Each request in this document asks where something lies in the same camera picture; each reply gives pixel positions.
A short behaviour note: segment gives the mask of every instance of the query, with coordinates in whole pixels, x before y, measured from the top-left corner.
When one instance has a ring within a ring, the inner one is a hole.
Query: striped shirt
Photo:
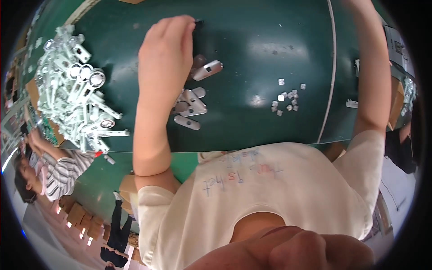
[[[71,195],[75,180],[86,171],[94,159],[94,152],[81,153],[78,150],[66,150],[71,156],[55,160],[44,153],[41,161],[48,168],[45,195],[50,201],[63,195]]]

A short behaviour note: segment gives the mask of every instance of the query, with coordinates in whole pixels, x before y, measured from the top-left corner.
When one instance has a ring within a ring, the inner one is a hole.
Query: dark hair
[[[21,199],[24,203],[33,204],[35,200],[37,199],[36,192],[32,190],[27,190],[25,186],[27,185],[27,181],[24,178],[24,176],[21,173],[20,167],[21,167],[21,154],[18,153],[17,157],[15,158],[14,167],[15,167],[15,186],[16,190],[18,191],[19,195],[21,196]]]

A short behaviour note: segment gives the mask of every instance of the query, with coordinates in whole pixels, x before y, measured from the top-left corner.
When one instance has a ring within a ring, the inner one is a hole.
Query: worker
[[[25,141],[32,153],[21,152],[15,159],[15,186],[25,203],[33,204],[38,194],[45,195],[50,201],[71,195],[75,180],[94,159],[94,152],[54,147],[36,128],[30,131]],[[34,153],[38,157],[36,163],[31,162]]]
[[[192,66],[194,19],[162,19],[147,32],[138,52],[133,170],[140,255],[150,269],[357,269],[373,263],[372,250],[360,240],[372,227],[378,196],[391,74],[371,0],[342,1],[357,28],[362,68],[353,139],[333,163],[313,147],[275,143],[204,160],[180,185],[169,168],[166,124]]]
[[[130,227],[134,218],[127,216],[127,220],[120,229],[121,220],[121,204],[123,198],[120,194],[114,191],[115,208],[111,217],[111,230],[109,239],[106,244],[101,247],[101,259],[107,264],[105,270],[115,270],[115,267],[124,267],[129,259],[129,255],[125,254],[127,241],[129,239]]]

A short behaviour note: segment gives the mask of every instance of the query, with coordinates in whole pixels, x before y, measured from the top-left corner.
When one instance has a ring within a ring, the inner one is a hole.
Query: white cable
[[[321,141],[321,136],[323,135],[324,127],[325,127],[325,124],[327,122],[328,112],[330,111],[331,99],[333,97],[334,80],[335,80],[335,77],[336,77],[336,47],[337,47],[336,46],[336,25],[334,23],[334,14],[333,14],[333,8],[331,6],[331,0],[327,0],[327,5],[328,5],[328,11],[330,12],[331,31],[332,31],[332,34],[333,34],[333,69],[331,71],[330,94],[329,94],[329,97],[328,97],[327,109],[325,111],[324,121],[323,121],[323,125],[321,127],[320,136],[318,136],[318,141],[317,141],[318,144]]]

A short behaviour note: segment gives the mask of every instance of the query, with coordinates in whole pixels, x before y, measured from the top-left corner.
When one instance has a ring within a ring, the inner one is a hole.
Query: pile of metal parts
[[[279,85],[285,85],[284,79],[278,79]],[[306,90],[306,85],[304,83],[300,84],[300,90]],[[297,102],[297,99],[299,98],[299,92],[295,89],[291,90],[291,92],[283,92],[280,95],[277,96],[277,101],[273,100],[271,102],[271,111],[276,112],[277,116],[282,116],[283,111],[278,109],[279,102],[285,101],[285,99],[291,99],[291,104],[288,104],[286,109],[288,111],[298,111],[299,105]]]
[[[91,54],[81,45],[84,35],[73,35],[74,30],[74,25],[57,27],[56,38],[44,44],[35,75],[38,110],[82,152],[88,143],[94,151],[107,153],[101,137],[129,136],[129,131],[111,131],[122,114],[105,104],[97,90],[105,83],[104,71],[87,64]]]
[[[205,61],[205,57],[201,54],[194,57],[190,78],[201,81],[223,69],[220,61],[215,60],[204,65]],[[171,114],[180,114],[174,116],[174,122],[193,130],[200,129],[200,123],[187,117],[207,113],[207,106],[201,101],[205,95],[206,90],[202,87],[192,90],[183,89],[171,111]]]

